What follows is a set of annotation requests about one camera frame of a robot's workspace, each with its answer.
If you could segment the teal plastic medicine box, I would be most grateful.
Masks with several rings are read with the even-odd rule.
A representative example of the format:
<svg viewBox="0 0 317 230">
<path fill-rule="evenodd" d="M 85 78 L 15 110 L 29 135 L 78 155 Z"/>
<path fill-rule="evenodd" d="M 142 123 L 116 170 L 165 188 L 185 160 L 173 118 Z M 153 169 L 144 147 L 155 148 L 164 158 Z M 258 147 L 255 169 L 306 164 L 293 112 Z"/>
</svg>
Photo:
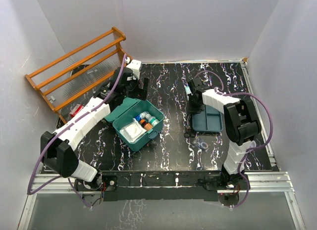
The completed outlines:
<svg viewBox="0 0 317 230">
<path fill-rule="evenodd" d="M 120 139 L 137 152 L 162 131 L 164 114 L 147 100 L 125 98 L 105 119 Z"/>
</svg>

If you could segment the white bottle green label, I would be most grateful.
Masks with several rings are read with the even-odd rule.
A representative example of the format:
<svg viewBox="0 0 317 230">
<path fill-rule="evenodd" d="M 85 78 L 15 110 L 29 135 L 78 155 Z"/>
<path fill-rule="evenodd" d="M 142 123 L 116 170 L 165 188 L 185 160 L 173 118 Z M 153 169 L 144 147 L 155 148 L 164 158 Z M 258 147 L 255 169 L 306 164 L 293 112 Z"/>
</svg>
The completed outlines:
<svg viewBox="0 0 317 230">
<path fill-rule="evenodd" d="M 147 113 L 145 115 L 145 118 L 147 119 L 148 123 L 151 124 L 153 127 L 159 123 L 159 120 L 156 117 L 152 116 L 150 113 Z"/>
</svg>

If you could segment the white square gauze pack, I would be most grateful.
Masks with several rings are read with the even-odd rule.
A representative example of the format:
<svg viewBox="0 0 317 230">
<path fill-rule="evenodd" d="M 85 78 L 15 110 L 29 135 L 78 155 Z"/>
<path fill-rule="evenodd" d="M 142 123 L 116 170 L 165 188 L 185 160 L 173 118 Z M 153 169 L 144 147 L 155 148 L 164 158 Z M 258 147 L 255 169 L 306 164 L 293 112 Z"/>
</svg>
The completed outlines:
<svg viewBox="0 0 317 230">
<path fill-rule="evenodd" d="M 145 132 L 146 130 L 142 128 L 138 121 L 133 121 L 120 130 L 121 135 L 129 143 L 135 143 Z"/>
</svg>

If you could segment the clear bag small items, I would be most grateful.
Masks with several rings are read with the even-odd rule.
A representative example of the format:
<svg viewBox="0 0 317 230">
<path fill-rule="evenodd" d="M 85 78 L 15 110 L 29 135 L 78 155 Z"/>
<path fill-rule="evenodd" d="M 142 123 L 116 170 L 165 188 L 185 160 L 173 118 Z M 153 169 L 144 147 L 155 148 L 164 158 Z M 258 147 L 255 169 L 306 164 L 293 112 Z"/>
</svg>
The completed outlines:
<svg viewBox="0 0 317 230">
<path fill-rule="evenodd" d="M 200 149 L 208 149 L 208 144 L 200 138 L 193 140 L 192 144 Z"/>
</svg>

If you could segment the white blue sachet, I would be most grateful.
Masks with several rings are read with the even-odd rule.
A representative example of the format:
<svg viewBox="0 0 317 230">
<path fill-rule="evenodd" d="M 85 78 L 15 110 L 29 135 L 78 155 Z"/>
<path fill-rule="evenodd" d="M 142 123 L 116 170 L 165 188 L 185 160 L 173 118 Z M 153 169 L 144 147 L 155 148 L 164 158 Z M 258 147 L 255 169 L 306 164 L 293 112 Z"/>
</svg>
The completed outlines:
<svg viewBox="0 0 317 230">
<path fill-rule="evenodd" d="M 186 91 L 186 94 L 191 94 L 191 90 L 190 90 L 189 86 L 185 87 L 185 91 Z"/>
</svg>

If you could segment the small scissors white sheath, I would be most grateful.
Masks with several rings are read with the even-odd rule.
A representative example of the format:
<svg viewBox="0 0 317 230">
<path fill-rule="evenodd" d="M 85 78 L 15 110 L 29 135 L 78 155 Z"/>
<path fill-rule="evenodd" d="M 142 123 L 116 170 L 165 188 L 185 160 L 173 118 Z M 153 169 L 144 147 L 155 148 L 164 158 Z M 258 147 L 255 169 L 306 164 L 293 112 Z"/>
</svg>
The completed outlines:
<svg viewBox="0 0 317 230">
<path fill-rule="evenodd" d="M 192 115 L 188 114 L 186 118 L 186 124 L 184 126 L 184 137 L 185 138 L 195 138 L 196 133 L 192 130 L 191 127 Z"/>
</svg>

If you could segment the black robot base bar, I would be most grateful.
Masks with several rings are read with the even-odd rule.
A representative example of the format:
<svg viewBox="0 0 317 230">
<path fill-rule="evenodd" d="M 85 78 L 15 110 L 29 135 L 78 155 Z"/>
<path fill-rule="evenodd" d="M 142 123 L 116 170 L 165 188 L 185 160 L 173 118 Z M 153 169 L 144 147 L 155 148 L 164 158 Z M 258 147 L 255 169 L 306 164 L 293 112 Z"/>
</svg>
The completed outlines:
<svg viewBox="0 0 317 230">
<path fill-rule="evenodd" d="M 75 188 L 84 195 L 98 194 L 104 201 L 217 201 L 219 193 L 237 194 L 248 184 L 240 175 L 229 178 L 222 171 L 104 171 L 98 188 L 83 181 L 75 181 Z"/>
</svg>

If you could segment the dark teal tray insert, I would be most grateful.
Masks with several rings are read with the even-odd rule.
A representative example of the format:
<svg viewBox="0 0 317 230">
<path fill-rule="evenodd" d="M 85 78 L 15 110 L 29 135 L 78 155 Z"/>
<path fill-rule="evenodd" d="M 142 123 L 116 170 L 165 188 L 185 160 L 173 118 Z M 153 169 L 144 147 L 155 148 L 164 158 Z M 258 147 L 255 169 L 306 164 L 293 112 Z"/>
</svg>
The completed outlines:
<svg viewBox="0 0 317 230">
<path fill-rule="evenodd" d="M 199 133 L 220 133 L 223 130 L 222 113 L 215 108 L 203 105 L 201 112 L 192 116 L 192 129 Z"/>
</svg>

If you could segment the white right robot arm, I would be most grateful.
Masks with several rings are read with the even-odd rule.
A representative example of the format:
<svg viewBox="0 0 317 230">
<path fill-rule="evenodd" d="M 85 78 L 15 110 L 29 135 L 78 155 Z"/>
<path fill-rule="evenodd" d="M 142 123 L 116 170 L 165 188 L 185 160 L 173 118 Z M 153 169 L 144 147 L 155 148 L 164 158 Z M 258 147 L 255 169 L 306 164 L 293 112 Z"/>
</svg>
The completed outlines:
<svg viewBox="0 0 317 230">
<path fill-rule="evenodd" d="M 190 113 L 201 112 L 207 105 L 224 115 L 229 148 L 217 184 L 227 189 L 234 188 L 244 177 L 246 156 L 256 146 L 254 140 L 262 130 L 254 103 L 249 98 L 239 99 L 220 92 L 218 88 L 209 88 L 199 78 L 189 80 L 188 86 Z"/>
</svg>

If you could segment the brown bottle orange label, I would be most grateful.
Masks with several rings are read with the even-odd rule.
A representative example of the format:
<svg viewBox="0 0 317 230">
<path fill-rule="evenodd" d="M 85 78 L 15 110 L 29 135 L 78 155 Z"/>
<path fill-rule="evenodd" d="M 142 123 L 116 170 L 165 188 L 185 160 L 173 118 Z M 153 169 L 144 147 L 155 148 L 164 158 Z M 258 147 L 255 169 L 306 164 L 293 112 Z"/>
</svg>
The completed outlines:
<svg viewBox="0 0 317 230">
<path fill-rule="evenodd" d="M 148 123 L 145 119 L 142 119 L 142 120 L 140 121 L 140 125 L 141 125 L 142 128 L 144 128 L 146 131 L 149 131 L 149 130 L 151 130 L 151 129 L 153 128 L 153 126 L 152 126 L 150 123 Z"/>
</svg>

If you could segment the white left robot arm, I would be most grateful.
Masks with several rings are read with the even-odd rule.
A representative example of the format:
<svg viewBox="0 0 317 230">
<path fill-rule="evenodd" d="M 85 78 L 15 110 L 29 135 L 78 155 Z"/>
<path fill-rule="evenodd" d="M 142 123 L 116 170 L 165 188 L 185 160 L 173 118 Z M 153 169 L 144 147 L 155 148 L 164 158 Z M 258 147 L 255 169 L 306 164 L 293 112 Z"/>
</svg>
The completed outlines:
<svg viewBox="0 0 317 230">
<path fill-rule="evenodd" d="M 146 98 L 149 80 L 145 78 L 140 87 L 140 69 L 141 65 L 135 61 L 117 68 L 109 83 L 103 84 L 69 122 L 53 133 L 44 133 L 40 161 L 64 178 L 84 180 L 92 190 L 100 188 L 103 181 L 98 170 L 79 160 L 74 151 L 83 137 L 126 97 Z"/>
</svg>

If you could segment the white bottle blue label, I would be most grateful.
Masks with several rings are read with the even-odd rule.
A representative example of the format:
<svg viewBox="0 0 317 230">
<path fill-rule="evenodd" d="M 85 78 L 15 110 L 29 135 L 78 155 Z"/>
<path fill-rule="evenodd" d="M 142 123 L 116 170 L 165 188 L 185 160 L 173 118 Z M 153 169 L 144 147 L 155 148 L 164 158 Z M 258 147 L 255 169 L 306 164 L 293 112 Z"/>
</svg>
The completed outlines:
<svg viewBox="0 0 317 230">
<path fill-rule="evenodd" d="M 142 113 L 140 113 L 139 115 L 135 116 L 135 119 L 136 119 L 138 122 L 140 122 L 142 119 L 145 118 L 146 115 L 147 115 L 147 112 L 146 112 L 146 111 L 145 111 L 145 112 L 142 112 Z"/>
</svg>

